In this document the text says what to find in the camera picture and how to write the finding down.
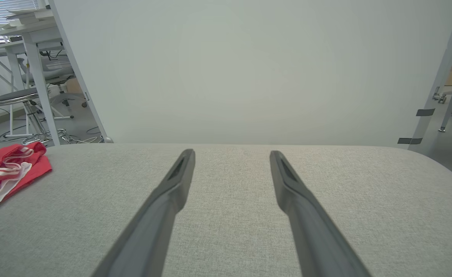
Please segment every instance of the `red towel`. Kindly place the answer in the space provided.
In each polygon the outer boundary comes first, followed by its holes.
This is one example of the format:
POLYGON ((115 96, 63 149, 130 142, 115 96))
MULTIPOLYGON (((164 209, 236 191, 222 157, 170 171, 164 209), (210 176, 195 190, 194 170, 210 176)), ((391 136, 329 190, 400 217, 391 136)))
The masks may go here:
POLYGON ((32 164, 31 170, 4 197, 3 201, 30 185, 34 179, 52 171, 52 166, 45 156, 46 151, 47 149, 40 142, 26 146, 15 144, 0 149, 0 183, 4 179, 11 179, 13 175, 19 174, 20 163, 32 164))

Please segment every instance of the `gray upholstered bench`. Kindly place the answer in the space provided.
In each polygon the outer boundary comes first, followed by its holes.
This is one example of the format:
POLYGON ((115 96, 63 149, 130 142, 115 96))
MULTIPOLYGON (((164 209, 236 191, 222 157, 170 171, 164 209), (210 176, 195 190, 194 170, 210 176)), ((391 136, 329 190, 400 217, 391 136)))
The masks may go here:
POLYGON ((0 205, 0 276, 90 276, 180 152, 196 151, 163 276, 297 276, 269 153, 285 154, 374 276, 452 276, 452 172, 385 147, 77 144, 0 205))

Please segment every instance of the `bar stool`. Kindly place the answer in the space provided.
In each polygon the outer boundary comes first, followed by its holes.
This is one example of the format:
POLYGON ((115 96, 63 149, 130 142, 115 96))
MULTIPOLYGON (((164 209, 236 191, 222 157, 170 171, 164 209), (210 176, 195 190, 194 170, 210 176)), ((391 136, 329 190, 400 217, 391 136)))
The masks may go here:
MULTIPOLYGON (((38 92, 36 88, 29 88, 24 90, 15 91, 12 93, 7 93, 0 96, 0 107, 5 105, 12 105, 16 103, 23 103, 24 111, 29 118, 31 126, 33 126, 35 132, 34 135, 27 137, 22 141, 22 145, 28 145, 33 142, 41 142, 42 144, 52 140, 52 135, 50 131, 45 131, 40 119, 38 118, 36 112, 33 112, 30 105, 30 100, 38 98, 38 92)), ((66 130, 63 128, 57 129, 57 136, 65 140, 67 143, 71 138, 67 135, 66 130)))

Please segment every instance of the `office chair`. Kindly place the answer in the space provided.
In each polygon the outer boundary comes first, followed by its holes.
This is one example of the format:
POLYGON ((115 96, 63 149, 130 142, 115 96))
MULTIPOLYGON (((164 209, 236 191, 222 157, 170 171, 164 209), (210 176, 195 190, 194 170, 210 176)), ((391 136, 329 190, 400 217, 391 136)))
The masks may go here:
MULTIPOLYGON (((23 82, 26 83, 27 68, 24 65, 24 59, 18 58, 17 61, 19 63, 19 66, 21 67, 21 69, 24 72, 24 74, 22 74, 22 80, 23 80, 23 82)), ((62 102, 62 103, 64 103, 64 105, 69 106, 68 100, 79 99, 79 100, 82 100, 82 102, 83 102, 81 105, 83 107, 87 107, 87 102, 84 97, 81 97, 81 96, 73 94, 73 93, 71 93, 70 95, 67 95, 61 87, 61 84, 65 84, 65 83, 67 83, 68 80, 75 78, 74 70, 71 67, 50 70, 45 64, 42 63, 42 68, 43 68, 43 77, 45 77, 45 83, 57 85, 59 87, 59 95, 53 97, 50 100, 51 104, 54 104, 56 102, 62 102)), ((33 81, 33 75, 31 73, 29 73, 29 80, 30 80, 30 85, 35 84, 35 82, 33 81)), ((60 117, 73 118, 73 116, 62 116, 62 115, 60 117)))

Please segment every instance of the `white panel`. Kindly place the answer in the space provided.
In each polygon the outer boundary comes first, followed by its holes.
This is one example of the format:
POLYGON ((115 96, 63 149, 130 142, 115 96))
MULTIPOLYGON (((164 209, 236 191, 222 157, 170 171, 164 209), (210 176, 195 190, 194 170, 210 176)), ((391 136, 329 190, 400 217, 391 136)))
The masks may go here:
POLYGON ((452 0, 54 2, 115 142, 396 147, 452 31, 452 0))

